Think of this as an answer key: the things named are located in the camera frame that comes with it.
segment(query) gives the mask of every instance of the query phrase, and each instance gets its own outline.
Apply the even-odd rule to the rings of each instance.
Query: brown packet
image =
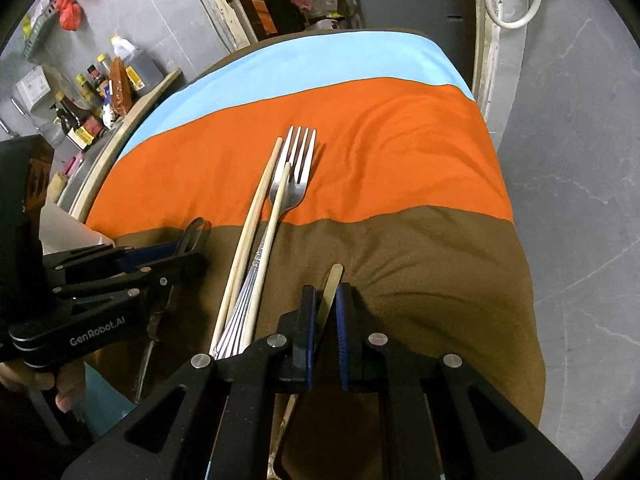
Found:
[[[118,115],[124,117],[131,110],[133,100],[131,98],[129,77],[126,70],[124,70],[124,63],[119,57],[111,63],[109,79],[111,80],[111,91],[113,92],[111,95],[111,108]]]

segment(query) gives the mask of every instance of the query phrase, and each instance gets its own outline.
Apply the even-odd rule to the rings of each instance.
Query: silver fork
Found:
[[[285,140],[282,151],[280,152],[280,158],[276,165],[276,169],[273,172],[273,180],[271,181],[271,189],[269,191],[269,200],[273,206],[276,200],[276,194],[278,193],[278,184],[284,171],[284,165],[287,162],[287,155],[289,155],[289,145],[291,144],[291,137],[295,126],[289,129],[289,135]],[[309,141],[308,149],[305,154],[306,137],[309,133],[309,128],[305,129],[305,135],[302,138],[302,143],[298,149],[298,139],[300,138],[300,131],[302,127],[299,126],[296,139],[293,142],[293,147],[289,155],[288,161],[292,165],[292,177],[287,182],[286,195],[280,216],[290,209],[295,208],[305,196],[306,186],[309,181],[309,173],[311,172],[311,162],[314,156],[314,145],[316,143],[316,131],[311,133],[311,139]],[[260,258],[262,257],[262,249],[264,247],[264,240],[266,232],[262,235],[262,240],[258,246],[258,250],[255,253],[254,260],[252,261],[247,276],[244,279],[242,288],[234,305],[231,318],[229,319],[225,331],[222,333],[220,341],[216,345],[213,351],[213,357],[215,359],[225,359],[233,355],[241,353],[240,341],[242,339],[242,331],[246,324],[246,315],[249,310],[249,302],[251,299],[251,293],[254,290],[255,279],[258,274],[258,266],[260,265]]]

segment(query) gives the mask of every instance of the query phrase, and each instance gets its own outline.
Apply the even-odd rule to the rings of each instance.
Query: orange stripe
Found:
[[[146,140],[113,168],[87,224],[110,237],[196,216],[242,225],[274,140],[292,124],[318,136],[306,197],[286,222],[357,222],[419,205],[512,219],[476,104],[454,86],[378,78],[220,110]]]

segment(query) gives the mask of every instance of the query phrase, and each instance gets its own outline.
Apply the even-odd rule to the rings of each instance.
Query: wooden chopstick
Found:
[[[264,203],[264,197],[270,188],[271,177],[273,175],[273,170],[276,167],[281,147],[282,137],[278,137],[273,147],[273,151],[271,152],[269,161],[267,162],[267,166],[262,172],[260,184],[258,184],[258,189],[255,191],[254,199],[251,202],[251,207],[249,208],[249,213],[244,221],[244,226],[242,226],[242,232],[240,234],[240,239],[238,240],[238,246],[236,247],[236,254],[234,255],[233,263],[231,264],[231,271],[229,272],[229,277],[226,280],[225,293],[222,297],[222,302],[220,303],[218,319],[216,320],[216,328],[213,332],[213,338],[211,339],[211,346],[209,348],[210,355],[213,355],[213,349],[218,344],[218,341],[220,341],[227,319],[230,317],[232,308],[229,308],[229,306],[233,306],[238,298],[239,285],[236,284],[241,283],[242,278],[244,277],[247,258],[249,256],[252,243],[254,242],[255,230],[257,229],[258,222],[260,220],[262,204]]]
[[[269,224],[267,225],[267,234],[264,240],[264,247],[262,248],[260,265],[258,266],[258,273],[255,277],[254,290],[252,290],[251,293],[249,311],[246,315],[244,330],[242,330],[242,339],[240,340],[239,353],[244,352],[244,350],[251,344],[252,339],[254,338],[255,321],[258,317],[258,307],[260,305],[260,297],[262,295],[262,286],[264,285],[264,277],[267,273],[267,264],[269,263],[271,246],[273,245],[273,239],[276,234],[276,225],[278,224],[278,218],[280,218],[282,202],[284,201],[284,197],[287,193],[287,182],[289,181],[290,173],[291,163],[287,162],[284,165],[284,170],[282,171],[282,177],[280,178],[280,183],[278,184],[276,200],[273,203],[271,217],[269,218]]]

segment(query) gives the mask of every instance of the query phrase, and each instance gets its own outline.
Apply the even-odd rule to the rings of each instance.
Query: metal rivet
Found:
[[[384,346],[389,342],[389,338],[382,332],[374,332],[369,334],[369,342],[374,346]]]
[[[204,368],[209,366],[211,356],[207,354],[196,354],[191,358],[191,366],[194,368]]]
[[[462,357],[458,354],[447,354],[442,358],[442,361],[449,368],[460,368],[462,366]]]
[[[281,346],[284,346],[286,343],[287,343],[287,338],[282,334],[271,334],[267,338],[267,345],[273,348],[280,348]]]

